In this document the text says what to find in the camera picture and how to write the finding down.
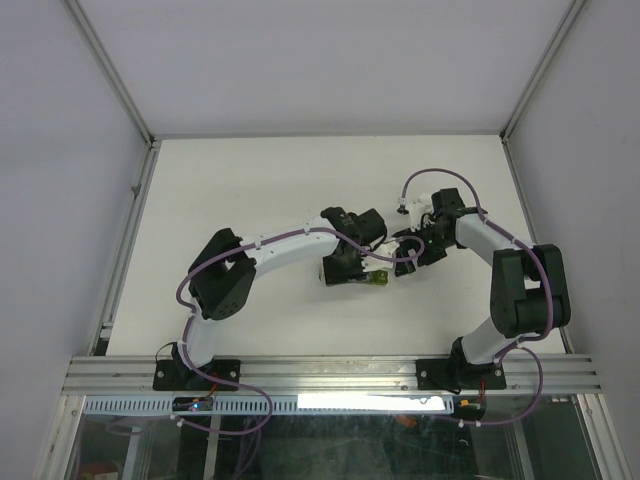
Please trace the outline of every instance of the glass panel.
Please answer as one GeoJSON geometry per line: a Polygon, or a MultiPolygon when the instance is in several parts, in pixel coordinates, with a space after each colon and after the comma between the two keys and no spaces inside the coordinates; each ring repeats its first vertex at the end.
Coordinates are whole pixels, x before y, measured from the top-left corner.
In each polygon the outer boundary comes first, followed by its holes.
{"type": "MultiPolygon", "coordinates": [[[[487,397],[504,418],[529,398],[487,397]]],[[[258,418],[189,417],[241,430],[258,418]]],[[[463,427],[429,415],[278,415],[245,436],[177,428],[168,418],[83,417],[68,478],[82,480],[596,479],[570,399],[543,398],[521,424],[463,427]]]]}

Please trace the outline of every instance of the small object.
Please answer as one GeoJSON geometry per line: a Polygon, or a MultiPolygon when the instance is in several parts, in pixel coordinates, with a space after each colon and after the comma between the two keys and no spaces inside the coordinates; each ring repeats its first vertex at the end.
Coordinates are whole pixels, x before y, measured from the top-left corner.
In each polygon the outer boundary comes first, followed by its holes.
{"type": "Polygon", "coordinates": [[[174,412],[210,412],[213,410],[213,397],[177,397],[171,409],[174,412]]]}
{"type": "Polygon", "coordinates": [[[369,275],[367,275],[367,281],[363,283],[384,287],[386,284],[389,283],[389,273],[384,270],[376,270],[375,272],[369,272],[369,275]]]}
{"type": "Polygon", "coordinates": [[[409,415],[396,415],[396,423],[407,428],[415,428],[415,426],[418,425],[416,419],[409,415]]]}

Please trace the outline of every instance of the white tabletop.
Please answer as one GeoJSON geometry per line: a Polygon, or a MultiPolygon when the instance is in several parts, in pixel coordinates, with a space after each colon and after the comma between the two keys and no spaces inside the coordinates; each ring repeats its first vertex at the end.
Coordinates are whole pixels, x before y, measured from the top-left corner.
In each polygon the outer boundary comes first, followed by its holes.
{"type": "MultiPolygon", "coordinates": [[[[318,137],[170,140],[162,143],[108,355],[150,355],[178,339],[187,310],[175,289],[218,230],[238,235],[295,226],[330,206],[376,208],[389,232],[405,179],[444,167],[466,176],[491,218],[528,238],[497,136],[318,137]]],[[[464,185],[444,174],[416,178],[409,197],[464,185]]],[[[257,280],[238,314],[222,322],[220,355],[442,354],[489,315],[490,268],[470,250],[386,287],[323,286],[320,259],[257,280]]],[[[534,345],[564,352],[552,332],[534,345]]]]}

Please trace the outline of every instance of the metal bar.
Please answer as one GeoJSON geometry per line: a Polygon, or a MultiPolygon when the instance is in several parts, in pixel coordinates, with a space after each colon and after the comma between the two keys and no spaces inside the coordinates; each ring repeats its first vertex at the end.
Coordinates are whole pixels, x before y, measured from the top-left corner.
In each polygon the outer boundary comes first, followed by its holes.
{"type": "Polygon", "coordinates": [[[322,132],[248,132],[248,133],[158,133],[156,140],[210,140],[230,138],[297,138],[297,137],[404,137],[412,135],[500,135],[498,129],[466,129],[466,130],[402,130],[402,131],[344,131],[327,130],[322,132]]]}
{"type": "MultiPolygon", "coordinates": [[[[169,417],[173,413],[173,401],[179,395],[172,392],[150,395],[120,395],[120,396],[89,396],[85,405],[85,415],[111,415],[124,417],[169,417]]],[[[386,415],[386,410],[354,410],[349,407],[304,407],[299,405],[298,395],[271,395],[273,415],[338,415],[345,413],[358,413],[363,415],[386,415]]],[[[416,395],[403,395],[403,399],[419,400],[403,405],[398,413],[410,414],[451,414],[454,412],[452,395],[442,395],[434,398],[431,395],[419,393],[416,395]]],[[[196,412],[181,412],[181,416],[190,415],[266,415],[269,412],[269,404],[259,395],[242,395],[234,392],[219,394],[213,401],[210,410],[196,412]]]]}
{"type": "Polygon", "coordinates": [[[104,300],[98,315],[93,341],[89,345],[89,354],[93,353],[95,350],[96,344],[102,333],[102,326],[104,324],[113,325],[112,322],[114,314],[118,307],[118,302],[120,301],[120,295],[124,286],[124,279],[129,266],[129,261],[131,260],[135,239],[138,234],[138,227],[142,220],[142,211],[144,210],[144,205],[149,194],[149,188],[151,187],[151,178],[153,177],[153,172],[158,160],[159,148],[160,142],[154,142],[151,148],[147,150],[142,162],[138,182],[134,187],[132,187],[134,194],[131,200],[131,207],[127,214],[122,238],[118,244],[118,250],[116,252],[109,285],[104,294],[104,300]]]}
{"type": "MultiPolygon", "coordinates": [[[[418,356],[376,357],[240,357],[242,381],[274,395],[303,392],[363,392],[407,395],[417,388],[418,356]]],[[[445,358],[443,355],[429,358],[445,358]]],[[[586,355],[540,355],[546,395],[600,393],[600,383],[586,355]]],[[[507,389],[487,395],[526,395],[537,388],[535,363],[512,355],[504,362],[507,389]]],[[[63,387],[65,394],[157,394],[152,389],[153,357],[75,357],[63,387]]],[[[446,395],[434,390],[420,392],[446,395]]],[[[463,394],[475,394],[475,391],[463,394]]]]}
{"type": "Polygon", "coordinates": [[[573,0],[569,5],[569,8],[567,8],[567,10],[565,11],[562,20],[560,20],[560,23],[553,33],[551,40],[542,53],[542,57],[533,70],[533,73],[529,78],[524,91],[520,95],[518,103],[516,103],[516,107],[511,113],[511,116],[509,117],[506,125],[502,129],[502,133],[500,134],[502,138],[508,139],[516,129],[518,122],[522,118],[522,115],[527,108],[527,105],[529,105],[531,98],[537,91],[546,74],[549,72],[549,67],[558,55],[560,48],[567,39],[569,32],[575,25],[580,13],[584,10],[584,6],[586,3],[587,0],[573,0]]]}
{"type": "MultiPolygon", "coordinates": [[[[502,139],[502,148],[504,150],[504,155],[507,158],[507,165],[509,166],[509,171],[511,172],[511,178],[513,179],[513,184],[516,187],[516,193],[518,194],[518,199],[520,200],[520,206],[522,207],[522,212],[524,213],[524,219],[527,223],[527,229],[529,230],[529,236],[531,240],[535,243],[539,243],[539,236],[535,228],[535,223],[533,222],[533,216],[531,213],[531,206],[529,200],[527,199],[526,192],[522,186],[522,181],[520,179],[520,175],[518,174],[518,169],[516,168],[514,157],[511,152],[511,144],[509,141],[509,137],[502,139]]],[[[575,349],[573,348],[573,342],[571,341],[571,336],[569,335],[569,330],[566,327],[560,327],[560,338],[562,339],[562,344],[564,345],[564,350],[567,353],[575,353],[575,349]]]]}
{"type": "Polygon", "coordinates": [[[131,427],[131,433],[135,433],[129,437],[129,445],[127,446],[127,456],[124,460],[124,467],[122,468],[122,480],[135,480],[134,471],[137,469],[139,460],[138,460],[138,450],[140,447],[140,440],[142,435],[144,435],[142,428],[140,427],[131,427]]]}
{"type": "Polygon", "coordinates": [[[604,395],[578,395],[577,399],[600,477],[603,480],[631,480],[633,476],[613,428],[604,395]]]}
{"type": "MultiPolygon", "coordinates": [[[[222,417],[220,415],[213,415],[211,417],[210,427],[213,430],[220,429],[220,423],[222,417]]],[[[218,437],[217,433],[209,434],[209,443],[207,444],[207,457],[204,461],[204,478],[213,479],[216,473],[216,460],[218,457],[218,437]]]]}
{"type": "Polygon", "coordinates": [[[38,480],[66,478],[67,469],[72,467],[70,460],[84,403],[84,395],[60,397],[45,451],[36,469],[35,478],[38,480]]]}
{"type": "Polygon", "coordinates": [[[76,25],[80,34],[82,35],[87,47],[91,51],[93,58],[95,59],[98,67],[102,71],[107,83],[113,90],[116,98],[124,108],[124,111],[131,119],[131,122],[135,125],[138,133],[147,145],[153,143],[153,135],[149,131],[147,123],[142,118],[138,107],[134,103],[131,95],[122,81],[122,77],[116,70],[113,62],[109,58],[106,49],[104,48],[95,28],[91,24],[89,17],[80,5],[78,0],[62,0],[71,20],[76,25]]]}
{"type": "Polygon", "coordinates": [[[511,428],[513,429],[513,436],[516,444],[518,459],[520,460],[519,463],[522,468],[522,478],[524,480],[535,480],[536,477],[533,473],[533,465],[531,464],[529,447],[527,446],[527,439],[524,435],[522,422],[511,424],[511,428]]]}

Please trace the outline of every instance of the metal frame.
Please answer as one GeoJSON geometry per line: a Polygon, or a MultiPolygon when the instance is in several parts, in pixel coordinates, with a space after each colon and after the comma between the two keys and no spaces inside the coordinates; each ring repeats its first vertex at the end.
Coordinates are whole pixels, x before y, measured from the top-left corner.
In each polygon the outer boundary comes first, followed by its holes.
{"type": "MultiPolygon", "coordinates": [[[[517,128],[539,85],[552,67],[554,59],[580,13],[584,11],[586,1],[571,1],[500,134],[531,238],[534,240],[536,239],[535,227],[531,219],[531,211],[526,195],[522,190],[517,169],[514,166],[509,148],[509,139],[517,128]]],[[[98,318],[99,325],[89,349],[89,353],[92,353],[98,338],[101,336],[108,337],[110,333],[109,328],[112,325],[113,313],[120,298],[157,160],[160,142],[155,141],[154,134],[142,118],[90,19],[80,5],[80,0],[62,0],[62,3],[84,38],[106,81],[113,89],[118,101],[147,145],[139,181],[132,187],[134,195],[125,222],[122,239],[115,256],[111,281],[104,293],[98,318]]],[[[349,135],[348,132],[336,132],[336,134],[349,135]]],[[[164,135],[162,138],[202,137],[197,135],[164,135]]],[[[566,330],[561,329],[561,334],[565,349],[569,353],[573,352],[571,340],[566,330]]],[[[336,390],[408,395],[417,392],[414,366],[416,358],[418,356],[245,357],[241,360],[243,362],[242,375],[244,381],[256,386],[262,386],[269,393],[278,395],[297,394],[302,391],[336,390]]],[[[543,391],[545,394],[577,394],[574,398],[582,415],[585,436],[590,439],[594,467],[600,472],[601,478],[631,478],[589,357],[584,355],[542,355],[541,360],[545,369],[545,387],[543,391]]],[[[503,392],[488,392],[489,395],[521,396],[530,394],[537,384],[535,365],[526,357],[517,358],[515,355],[508,357],[505,361],[505,372],[508,389],[503,392]]],[[[151,395],[157,394],[157,392],[151,390],[153,375],[154,361],[151,357],[74,358],[69,368],[69,374],[64,384],[36,478],[58,480],[65,478],[65,475],[69,474],[69,459],[73,456],[74,439],[81,425],[81,415],[79,413],[84,409],[87,396],[107,394],[115,399],[121,398],[123,395],[150,398],[151,395]]],[[[219,417],[212,417],[213,421],[216,419],[219,420],[219,417]]],[[[528,453],[526,452],[526,445],[523,446],[521,440],[518,440],[521,435],[518,434],[517,430],[512,433],[515,438],[516,456],[523,461],[523,454],[528,453]]],[[[522,476],[529,478],[530,474],[530,470],[524,465],[522,476]]]]}
{"type": "Polygon", "coordinates": [[[70,459],[74,453],[76,434],[84,409],[84,395],[61,396],[58,402],[43,457],[38,464],[35,478],[60,480],[66,478],[70,459]]]}
{"type": "Polygon", "coordinates": [[[558,55],[558,52],[560,51],[562,45],[564,45],[569,32],[571,32],[571,30],[573,29],[573,26],[580,16],[580,13],[583,11],[586,3],[587,0],[572,0],[569,4],[569,7],[565,11],[562,19],[560,20],[560,23],[558,24],[555,32],[552,35],[551,40],[549,40],[549,43],[547,44],[542,57],[540,57],[538,64],[534,68],[524,91],[520,95],[520,98],[518,99],[518,102],[516,103],[516,106],[513,109],[509,120],[502,129],[502,133],[500,134],[502,138],[509,138],[518,126],[518,122],[522,118],[522,115],[529,105],[529,102],[546,77],[551,65],[553,64],[554,59],[558,55]]]}
{"type": "MultiPolygon", "coordinates": [[[[418,390],[415,367],[418,358],[446,356],[272,356],[240,357],[239,360],[242,362],[242,382],[272,395],[335,391],[448,395],[443,390],[418,390]]],[[[540,355],[540,360],[545,372],[543,394],[601,393],[593,363],[587,355],[544,354],[540,355]]],[[[522,396],[535,391],[538,371],[528,355],[512,354],[503,365],[507,389],[488,391],[487,395],[522,396]]],[[[158,395],[152,389],[154,374],[153,356],[74,357],[62,394],[158,395]]],[[[182,393],[193,395],[193,392],[182,393]]],[[[475,395],[477,391],[463,391],[462,394],[475,395]]]]}
{"type": "Polygon", "coordinates": [[[147,122],[142,118],[138,107],[136,107],[133,98],[122,81],[122,77],[120,77],[118,70],[111,61],[107,50],[104,48],[104,45],[102,45],[91,20],[89,20],[89,17],[78,0],[62,0],[62,3],[67,9],[69,17],[78,28],[80,35],[85,40],[89,51],[93,55],[93,58],[98,64],[100,70],[102,70],[105,80],[113,90],[113,93],[122,105],[122,108],[124,108],[124,111],[135,125],[136,130],[144,142],[148,146],[151,146],[154,140],[153,134],[149,130],[147,122]]]}
{"type": "Polygon", "coordinates": [[[142,211],[144,210],[149,189],[151,188],[151,178],[153,177],[153,172],[158,160],[160,145],[161,142],[154,141],[153,144],[149,146],[140,168],[138,180],[136,184],[131,187],[133,192],[131,206],[127,213],[120,243],[118,244],[118,250],[111,270],[111,278],[107,290],[103,295],[102,307],[100,308],[97,319],[98,324],[96,325],[93,340],[89,345],[88,354],[93,354],[100,338],[108,338],[110,336],[110,330],[113,327],[113,318],[118,308],[118,303],[120,302],[124,280],[129,268],[129,261],[133,253],[133,246],[138,234],[140,221],[142,220],[142,211]]]}

